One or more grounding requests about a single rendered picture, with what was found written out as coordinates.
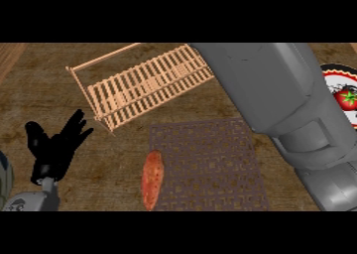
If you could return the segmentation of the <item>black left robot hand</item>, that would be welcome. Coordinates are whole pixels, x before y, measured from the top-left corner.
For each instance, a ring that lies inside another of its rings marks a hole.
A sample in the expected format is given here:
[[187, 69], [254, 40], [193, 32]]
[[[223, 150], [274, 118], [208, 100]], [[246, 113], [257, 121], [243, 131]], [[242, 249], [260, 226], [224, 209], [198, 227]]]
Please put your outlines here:
[[40, 186], [44, 178], [56, 182], [65, 177], [75, 151], [88, 137], [93, 129], [84, 131], [87, 121], [84, 112], [78, 109], [68, 123], [53, 137], [49, 137], [41, 125], [29, 121], [25, 124], [28, 148], [35, 157], [31, 182]]

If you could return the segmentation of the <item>tan wooden tiered shelf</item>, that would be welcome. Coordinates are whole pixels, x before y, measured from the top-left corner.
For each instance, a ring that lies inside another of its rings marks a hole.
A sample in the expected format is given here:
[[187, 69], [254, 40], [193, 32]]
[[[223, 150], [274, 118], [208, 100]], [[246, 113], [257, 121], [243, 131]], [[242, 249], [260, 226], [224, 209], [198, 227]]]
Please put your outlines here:
[[82, 85], [77, 72], [137, 46], [140, 43], [133, 43], [78, 66], [66, 67], [93, 119], [109, 132], [214, 78], [198, 51], [184, 44], [94, 84]]

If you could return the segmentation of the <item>grey-brown patterned placemat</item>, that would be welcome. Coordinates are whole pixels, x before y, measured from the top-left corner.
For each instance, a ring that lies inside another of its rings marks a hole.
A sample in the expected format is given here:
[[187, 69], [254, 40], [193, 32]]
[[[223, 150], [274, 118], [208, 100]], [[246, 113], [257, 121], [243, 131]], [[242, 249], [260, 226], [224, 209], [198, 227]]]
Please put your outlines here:
[[162, 153], [158, 211], [266, 211], [268, 199], [249, 126], [240, 118], [149, 127]]

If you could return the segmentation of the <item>can with tomato label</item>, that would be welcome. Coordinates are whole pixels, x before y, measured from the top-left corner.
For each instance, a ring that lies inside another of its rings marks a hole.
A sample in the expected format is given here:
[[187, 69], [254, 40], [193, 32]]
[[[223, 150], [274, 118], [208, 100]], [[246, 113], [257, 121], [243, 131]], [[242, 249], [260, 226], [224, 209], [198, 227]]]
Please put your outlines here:
[[357, 68], [326, 63], [320, 66], [328, 89], [357, 132]]

